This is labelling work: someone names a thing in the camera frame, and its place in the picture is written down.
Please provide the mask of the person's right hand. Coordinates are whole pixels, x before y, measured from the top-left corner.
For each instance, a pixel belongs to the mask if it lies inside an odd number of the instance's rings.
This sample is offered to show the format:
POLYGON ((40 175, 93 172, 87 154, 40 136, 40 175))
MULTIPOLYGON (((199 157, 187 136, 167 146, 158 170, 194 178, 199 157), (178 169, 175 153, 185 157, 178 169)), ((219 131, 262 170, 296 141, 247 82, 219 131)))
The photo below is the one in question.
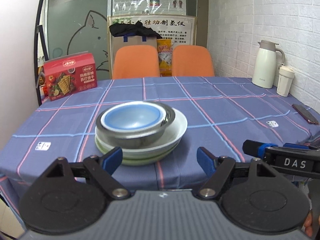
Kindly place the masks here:
POLYGON ((311 238, 312 235, 313 235, 313 228, 312 228, 312 211, 310 210, 309 213, 308 213, 308 216, 304 222, 304 225, 303 225, 303 232, 309 237, 311 238))

